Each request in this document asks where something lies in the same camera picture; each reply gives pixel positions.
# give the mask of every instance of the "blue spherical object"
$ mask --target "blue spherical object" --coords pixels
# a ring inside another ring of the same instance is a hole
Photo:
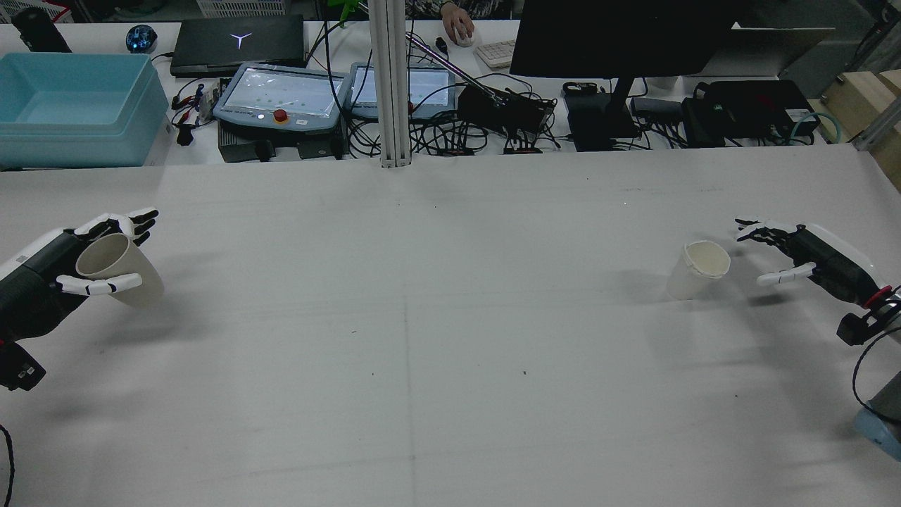
[[[125,34],[125,48],[132,53],[149,53],[156,45],[157,33],[146,24],[133,26]]]

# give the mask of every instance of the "light blue plastic bin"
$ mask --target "light blue plastic bin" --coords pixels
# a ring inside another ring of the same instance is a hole
[[[147,55],[7,54],[0,166],[142,165],[167,109]]]

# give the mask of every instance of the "black laptop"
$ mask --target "black laptop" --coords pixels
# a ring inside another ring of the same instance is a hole
[[[230,77],[245,61],[305,67],[304,56],[302,15],[190,19],[181,23],[170,72]]]

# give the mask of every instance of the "blue cable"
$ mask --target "blue cable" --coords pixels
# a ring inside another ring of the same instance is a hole
[[[835,143],[838,143],[842,138],[842,126],[839,125],[839,121],[835,119],[835,116],[830,115],[829,113],[807,113],[800,120],[795,122],[795,126],[791,129],[791,134],[788,136],[788,141],[791,143],[792,139],[795,139],[795,135],[797,134],[797,128],[801,126],[801,124],[810,117],[813,116],[822,116],[823,118],[828,119],[830,122],[833,122],[835,125]]]

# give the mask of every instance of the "cup rim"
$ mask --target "cup rim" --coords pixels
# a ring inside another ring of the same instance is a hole
[[[699,268],[699,267],[696,265],[696,263],[693,263],[693,262],[691,261],[691,257],[690,257],[690,255],[688,254],[688,249],[689,249],[691,246],[696,245],[696,244],[710,244],[710,245],[712,245],[712,246],[714,247],[714,250],[717,252],[717,254],[720,254],[722,257],[725,258],[725,268],[722,270],[722,272],[707,272],[707,271],[704,271],[703,269]],[[718,244],[716,241],[710,241],[710,240],[708,240],[708,239],[704,239],[704,240],[701,240],[701,241],[695,241],[695,242],[692,242],[692,243],[686,243],[686,244],[682,245],[682,261],[685,262],[685,264],[688,266],[688,268],[689,268],[690,270],[692,270],[692,271],[698,273],[699,275],[701,275],[701,276],[703,276],[703,277],[705,277],[705,278],[709,278],[709,279],[711,279],[711,280],[718,280],[718,279],[720,279],[720,278],[723,278],[724,275],[725,275],[726,273],[729,272],[729,268],[732,267],[732,257],[729,255],[728,252],[726,252],[725,248],[723,248],[723,247],[722,247],[720,244]]]
[[[93,270],[91,272],[87,272],[82,269],[82,260],[84,259],[85,252],[87,252],[88,250],[90,250],[92,248],[99,248],[97,245],[102,244],[103,242],[107,242],[107,243],[109,243],[111,241],[121,242],[123,239],[125,240],[125,242],[123,244],[122,251],[116,256],[114,261],[112,261],[111,263],[108,263],[106,266],[103,266],[101,269]],[[129,239],[129,237],[127,235],[124,235],[123,233],[112,233],[109,235],[102,236],[99,239],[96,239],[94,242],[89,244],[87,246],[87,248],[85,248],[85,250],[82,251],[82,253],[76,259],[75,271],[78,274],[80,274],[81,276],[90,277],[92,275],[96,275],[99,272],[102,272],[103,270],[109,269],[111,266],[114,266],[116,263],[118,263],[119,261],[122,260],[122,258],[128,252],[128,246],[129,246],[130,242],[131,242],[131,240]]]

